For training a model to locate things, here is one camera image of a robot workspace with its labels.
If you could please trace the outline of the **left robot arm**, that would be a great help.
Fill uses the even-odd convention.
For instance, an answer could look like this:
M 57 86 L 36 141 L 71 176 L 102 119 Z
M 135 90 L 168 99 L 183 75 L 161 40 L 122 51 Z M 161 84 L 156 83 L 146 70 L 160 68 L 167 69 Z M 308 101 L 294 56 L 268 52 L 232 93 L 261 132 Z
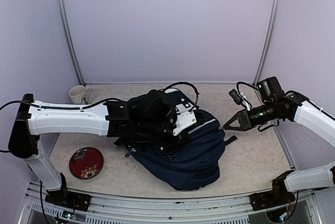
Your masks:
M 117 138 L 130 146 L 162 143 L 179 147 L 189 141 L 187 128 L 196 123 L 193 106 L 175 102 L 166 92 L 151 90 L 130 106 L 117 98 L 90 105 L 48 104 L 26 94 L 8 143 L 8 152 L 25 160 L 47 191 L 45 201 L 87 211 L 91 197 L 68 190 L 65 176 L 56 170 L 39 141 L 45 133 L 86 133 Z

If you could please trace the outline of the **navy blue student backpack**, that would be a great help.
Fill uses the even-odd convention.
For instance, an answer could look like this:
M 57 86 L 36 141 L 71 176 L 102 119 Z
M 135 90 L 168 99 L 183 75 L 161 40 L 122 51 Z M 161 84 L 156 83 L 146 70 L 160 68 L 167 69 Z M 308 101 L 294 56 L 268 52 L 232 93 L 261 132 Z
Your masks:
M 211 113 L 200 109 L 182 91 L 167 87 L 152 89 L 127 102 L 114 103 L 108 135 L 116 146 L 127 149 L 132 156 L 158 179 L 175 190 L 191 191 L 205 187 L 220 177 L 219 159 L 226 146 L 237 137 L 225 138 L 220 123 Z M 206 121 L 185 130 L 190 142 L 176 151 L 162 151 L 162 134 L 175 128 L 177 113 L 201 110 Z

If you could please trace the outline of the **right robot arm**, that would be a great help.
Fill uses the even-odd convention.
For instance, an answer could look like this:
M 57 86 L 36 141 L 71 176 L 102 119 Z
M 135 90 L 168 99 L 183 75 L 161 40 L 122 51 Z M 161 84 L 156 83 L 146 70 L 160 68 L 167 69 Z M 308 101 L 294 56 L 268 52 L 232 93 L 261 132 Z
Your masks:
M 229 95 L 244 109 L 228 120 L 223 128 L 232 131 L 248 131 L 257 128 L 259 132 L 270 128 L 268 122 L 289 120 L 314 132 L 334 146 L 334 116 L 313 103 L 307 96 L 296 92 L 285 92 L 277 77 L 259 81 L 254 87 L 261 96 L 262 105 L 249 108 L 238 87 Z M 288 204 L 297 200 L 298 192 L 306 189 L 334 187 L 334 162 L 306 170 L 289 170 L 272 181 L 272 189 L 250 195 L 252 209 L 262 210 Z

